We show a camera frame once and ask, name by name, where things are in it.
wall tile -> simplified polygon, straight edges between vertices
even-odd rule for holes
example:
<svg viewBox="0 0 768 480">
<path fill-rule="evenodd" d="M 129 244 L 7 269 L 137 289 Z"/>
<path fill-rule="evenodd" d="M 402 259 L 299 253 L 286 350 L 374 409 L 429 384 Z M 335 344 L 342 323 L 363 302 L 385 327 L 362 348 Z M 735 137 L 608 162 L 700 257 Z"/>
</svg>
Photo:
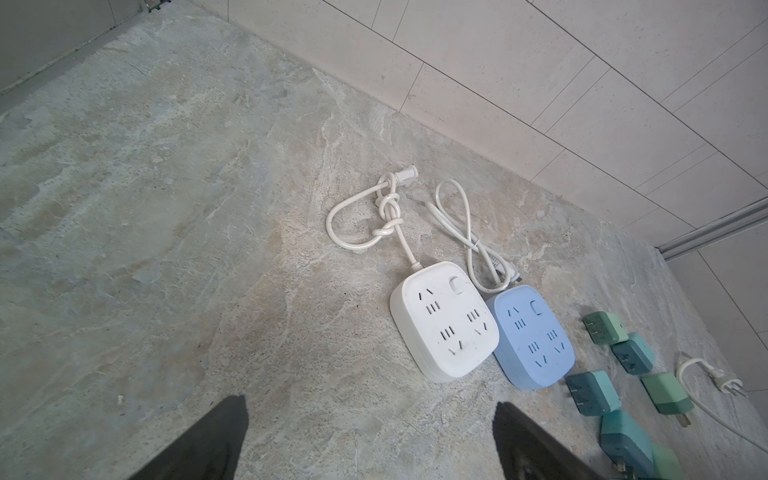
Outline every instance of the wall tile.
<svg viewBox="0 0 768 480">
<path fill-rule="evenodd" d="M 763 417 L 763 422 L 768 424 L 768 390 L 750 392 L 750 401 L 755 406 L 755 410 Z"/>
<path fill-rule="evenodd" d="M 324 0 L 366 27 L 373 25 L 379 0 Z"/>
<path fill-rule="evenodd" d="M 693 229 L 691 225 L 661 207 L 624 227 L 625 232 L 647 241 L 654 247 L 660 247 Z"/>
<path fill-rule="evenodd" d="M 526 2 L 410 0 L 395 43 L 530 124 L 592 53 Z"/>
<path fill-rule="evenodd" d="M 109 5 L 112 7 L 112 15 L 117 23 L 125 22 L 138 15 L 142 6 L 140 0 L 109 0 Z"/>
<path fill-rule="evenodd" d="M 650 192 L 656 190 L 658 187 L 664 185 L 669 180 L 672 180 L 677 175 L 682 174 L 692 166 L 705 161 L 707 158 L 715 155 L 716 153 L 717 149 L 715 147 L 710 144 L 704 144 L 701 147 L 698 147 L 696 150 L 690 152 L 685 157 L 682 157 L 680 160 L 676 161 L 669 167 L 663 169 L 658 174 L 655 174 L 648 181 L 635 188 L 635 190 L 643 195 L 647 195 Z"/>
<path fill-rule="evenodd" d="M 700 249 L 756 332 L 768 332 L 768 223 Z"/>
<path fill-rule="evenodd" d="M 228 0 L 191 0 L 195 5 L 205 8 L 225 22 L 229 16 Z"/>
<path fill-rule="evenodd" d="M 715 154 L 647 196 L 698 228 L 768 196 L 768 189 Z"/>
<path fill-rule="evenodd" d="M 112 27 L 108 0 L 4 2 L 0 89 Z"/>
<path fill-rule="evenodd" d="M 381 0 L 376 20 L 373 21 L 373 30 L 389 40 L 394 40 L 407 5 L 408 0 Z"/>
<path fill-rule="evenodd" d="M 768 18 L 761 0 L 536 0 L 611 67 L 662 101 Z"/>
<path fill-rule="evenodd" d="M 615 70 L 590 88 L 548 136 L 630 187 L 704 143 Z"/>
<path fill-rule="evenodd" d="M 402 113 L 530 180 L 563 147 L 424 65 Z"/>
<path fill-rule="evenodd" d="M 624 228 L 657 208 L 638 192 L 568 150 L 547 165 L 533 183 L 617 228 Z"/>
<path fill-rule="evenodd" d="M 672 92 L 661 104 L 670 111 L 677 110 L 765 44 L 768 44 L 768 22 L 763 22 L 733 47 L 728 48 L 702 71 Z"/>
<path fill-rule="evenodd" d="M 669 263 L 688 299 L 748 390 L 768 389 L 768 349 L 698 252 Z"/>
<path fill-rule="evenodd" d="M 760 175 L 768 171 L 767 78 L 768 46 L 698 94 L 675 115 L 747 173 Z"/>
<path fill-rule="evenodd" d="M 325 2 L 230 0 L 230 22 L 396 110 L 422 65 Z"/>
<path fill-rule="evenodd" d="M 584 68 L 571 80 L 565 89 L 555 97 L 552 103 L 534 120 L 531 125 L 540 132 L 547 133 L 560 118 L 573 107 L 579 98 L 592 88 L 610 67 L 598 57 L 592 57 Z"/>
</svg>

marble floor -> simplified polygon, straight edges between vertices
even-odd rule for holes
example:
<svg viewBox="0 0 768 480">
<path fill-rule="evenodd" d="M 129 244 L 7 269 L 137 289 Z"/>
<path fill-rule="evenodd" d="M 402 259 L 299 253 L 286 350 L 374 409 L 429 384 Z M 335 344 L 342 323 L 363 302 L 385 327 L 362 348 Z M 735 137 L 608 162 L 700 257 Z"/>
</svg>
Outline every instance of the marble floor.
<svg viewBox="0 0 768 480">
<path fill-rule="evenodd" d="M 626 409 L 690 478 L 759 478 L 768 456 L 694 412 L 683 430 L 580 321 L 618 313 L 659 355 L 726 366 L 657 251 L 264 41 L 173 2 L 0 114 L 0 477 L 127 478 L 228 395 L 250 424 L 236 478 L 501 478 L 510 401 L 603 475 L 599 420 L 564 385 L 521 391 L 493 357 L 420 373 L 391 316 L 394 239 L 333 244 L 329 209 L 414 163 L 404 231 L 422 264 L 462 248 L 425 207 L 467 190 Z M 447 200 L 458 211 L 456 196 Z M 339 214 L 362 239 L 372 201 Z M 754 408 L 690 384 L 763 441 Z"/>
</svg>

white power cord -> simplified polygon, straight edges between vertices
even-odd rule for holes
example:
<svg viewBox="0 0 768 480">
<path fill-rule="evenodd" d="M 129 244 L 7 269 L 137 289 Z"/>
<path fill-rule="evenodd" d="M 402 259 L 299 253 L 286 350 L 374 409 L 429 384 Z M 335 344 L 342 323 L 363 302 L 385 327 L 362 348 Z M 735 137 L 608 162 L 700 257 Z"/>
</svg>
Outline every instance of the white power cord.
<svg viewBox="0 0 768 480">
<path fill-rule="evenodd" d="M 395 192 L 395 189 L 399 184 L 404 187 L 408 187 L 418 176 L 419 172 L 416 170 L 415 165 L 411 165 L 405 170 L 401 170 L 397 174 L 392 172 L 383 174 L 379 178 L 378 184 L 370 187 L 368 190 L 363 190 L 359 194 L 347 198 L 340 204 L 336 205 L 328 213 L 328 217 L 326 217 L 326 231 L 328 232 L 328 236 L 331 237 L 331 240 L 333 240 L 333 242 L 339 247 L 346 248 L 347 250 L 364 250 L 368 247 L 376 245 L 383 237 L 397 233 L 400 244 L 406 251 L 408 261 L 411 262 L 411 270 L 414 272 L 421 270 L 423 268 L 422 264 L 416 261 L 411 248 L 408 246 L 408 242 L 406 242 L 406 238 L 402 235 L 400 225 L 405 223 L 405 221 L 400 217 L 400 206 L 397 204 L 397 200 L 400 199 L 400 195 Z M 389 193 L 386 195 L 382 194 L 382 190 L 387 187 L 389 187 Z M 372 230 L 371 239 L 362 243 L 349 243 L 338 238 L 338 236 L 333 232 L 333 226 L 331 225 L 333 216 L 339 213 L 339 210 L 343 209 L 344 207 L 372 193 L 376 193 L 376 206 L 379 208 L 379 216 L 386 223 L 384 223 L 381 228 Z"/>
<path fill-rule="evenodd" d="M 715 367 L 707 363 L 704 359 L 690 359 L 690 360 L 687 360 L 686 362 L 683 362 L 679 367 L 677 367 L 675 376 L 677 377 L 677 381 L 680 382 L 680 384 L 683 386 L 683 389 L 688 394 L 691 401 L 695 403 L 700 409 L 702 409 L 704 413 L 712 417 L 712 420 L 714 420 L 717 423 L 720 423 L 723 427 L 725 427 L 726 429 L 729 429 L 731 432 L 735 433 L 742 439 L 747 440 L 752 445 L 755 445 L 758 449 L 763 450 L 765 453 L 768 453 L 768 448 L 765 445 L 762 445 L 757 440 L 752 439 L 751 437 L 743 434 L 742 432 L 739 432 L 736 429 L 736 427 L 732 426 L 730 423 L 726 422 L 725 420 L 717 416 L 715 412 L 707 408 L 703 403 L 701 403 L 699 400 L 696 399 L 696 397 L 694 397 L 691 394 L 690 390 L 683 383 L 683 372 L 685 372 L 685 369 L 693 365 L 694 363 L 701 364 L 701 366 L 707 372 L 707 375 L 710 376 L 710 378 L 712 379 L 712 382 L 715 384 L 717 389 L 720 390 L 721 392 L 729 393 L 734 396 L 742 395 L 746 397 L 746 393 L 742 390 L 741 380 L 739 380 L 736 377 L 727 376 L 723 370 L 716 369 Z"/>
<path fill-rule="evenodd" d="M 454 187 L 456 187 L 459 194 L 462 196 L 462 200 L 464 201 L 464 214 L 466 217 L 465 224 L 459 223 L 456 219 L 451 217 L 440 203 L 440 187 L 446 183 L 452 184 Z M 437 219 L 437 221 L 440 222 L 440 224 L 444 226 L 451 235 L 456 237 L 466 247 L 467 271 L 469 272 L 469 278 L 472 280 L 472 283 L 475 284 L 475 287 L 478 290 L 484 293 L 503 292 L 507 289 L 511 282 L 517 280 L 518 270 L 515 268 L 515 266 L 505 260 L 500 253 L 497 253 L 483 245 L 480 240 L 472 233 L 472 219 L 469 213 L 469 200 L 467 200 L 467 194 L 464 193 L 464 189 L 461 185 L 458 184 L 456 180 L 447 180 L 446 182 L 441 182 L 438 184 L 437 188 L 435 189 L 435 203 L 427 204 L 427 208 L 429 208 L 429 212 L 432 213 L 435 219 Z M 466 235 L 459 231 L 459 229 L 466 229 Z M 482 285 L 480 281 L 475 277 L 475 270 L 472 268 L 472 252 L 479 252 L 483 257 L 483 260 L 485 260 L 486 265 L 488 265 L 494 281 L 494 284 L 491 287 Z M 499 273 L 503 273 L 503 279 L 499 278 L 497 270 Z"/>
</svg>

green socket adapter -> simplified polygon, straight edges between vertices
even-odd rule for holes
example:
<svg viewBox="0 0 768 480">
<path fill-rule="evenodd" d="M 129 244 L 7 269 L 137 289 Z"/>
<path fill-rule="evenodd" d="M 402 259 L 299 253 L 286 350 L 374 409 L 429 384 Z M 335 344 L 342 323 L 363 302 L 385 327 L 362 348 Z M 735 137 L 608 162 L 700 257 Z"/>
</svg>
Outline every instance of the green socket adapter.
<svg viewBox="0 0 768 480">
<path fill-rule="evenodd" d="M 680 425 L 690 425 L 685 414 L 694 408 L 694 403 L 672 372 L 643 375 L 640 380 L 661 415 L 675 415 Z"/>
<path fill-rule="evenodd" d="M 619 317 L 610 312 L 594 312 L 583 319 L 592 341 L 598 345 L 613 345 L 629 340 L 627 330 L 621 324 Z"/>
<path fill-rule="evenodd" d="M 651 443 L 650 450 L 654 454 L 654 475 L 638 480 L 688 480 L 672 449 Z"/>
</svg>

power strip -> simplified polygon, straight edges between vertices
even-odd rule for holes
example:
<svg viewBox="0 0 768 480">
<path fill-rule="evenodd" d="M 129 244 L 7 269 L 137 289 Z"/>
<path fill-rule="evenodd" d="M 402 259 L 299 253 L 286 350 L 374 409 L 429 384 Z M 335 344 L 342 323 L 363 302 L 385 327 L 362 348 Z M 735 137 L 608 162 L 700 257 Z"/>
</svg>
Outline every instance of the power strip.
<svg viewBox="0 0 768 480">
<path fill-rule="evenodd" d="M 478 290 L 497 293 L 518 278 L 518 271 L 500 254 L 483 246 L 472 234 L 469 202 L 466 194 L 454 180 L 464 200 L 465 223 L 452 218 L 440 204 L 439 185 L 435 190 L 435 203 L 430 211 L 435 218 L 467 248 L 467 267 L 470 276 L 451 262 L 441 262 L 424 268 L 408 246 L 401 226 L 399 185 L 407 187 L 418 177 L 414 165 L 400 172 L 387 173 L 378 184 L 340 202 L 328 213 L 326 231 L 334 243 L 347 250 L 364 250 L 382 238 L 395 234 L 411 264 L 412 274 L 403 280 L 389 298 L 392 318 L 403 340 L 427 378 L 434 382 L 450 382 L 471 372 L 480 365 L 498 345 L 498 327 Z M 371 238 L 362 243 L 349 243 L 333 231 L 333 217 L 344 207 L 376 194 L 379 216 L 385 221 L 372 230 Z M 472 252 L 481 254 L 491 271 L 495 284 L 488 288 L 475 278 Z"/>
<path fill-rule="evenodd" d="M 488 299 L 488 307 L 501 330 L 494 355 L 512 385 L 543 389 L 573 367 L 571 341 L 535 288 L 516 286 Z"/>
<path fill-rule="evenodd" d="M 389 309 L 416 365 L 433 382 L 463 377 L 498 345 L 491 312 L 455 263 L 436 263 L 403 280 Z"/>
</svg>

